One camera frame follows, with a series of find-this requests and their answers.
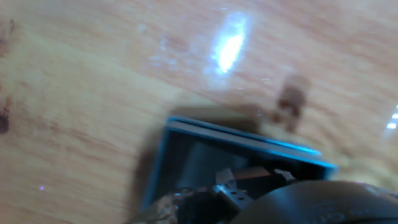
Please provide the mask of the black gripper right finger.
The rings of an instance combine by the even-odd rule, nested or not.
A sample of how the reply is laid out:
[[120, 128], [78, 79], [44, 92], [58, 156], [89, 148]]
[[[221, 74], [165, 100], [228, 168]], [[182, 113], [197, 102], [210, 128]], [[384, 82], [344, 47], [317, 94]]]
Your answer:
[[295, 183], [295, 177], [290, 172], [280, 169], [275, 169], [274, 172], [282, 175], [288, 184]]

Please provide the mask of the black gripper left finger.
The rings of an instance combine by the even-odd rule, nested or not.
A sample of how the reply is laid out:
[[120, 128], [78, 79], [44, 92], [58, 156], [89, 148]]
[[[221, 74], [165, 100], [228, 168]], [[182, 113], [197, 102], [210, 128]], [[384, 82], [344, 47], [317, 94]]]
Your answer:
[[231, 169], [224, 169], [215, 174], [215, 194], [220, 196], [233, 210], [244, 210], [254, 200], [239, 190]]

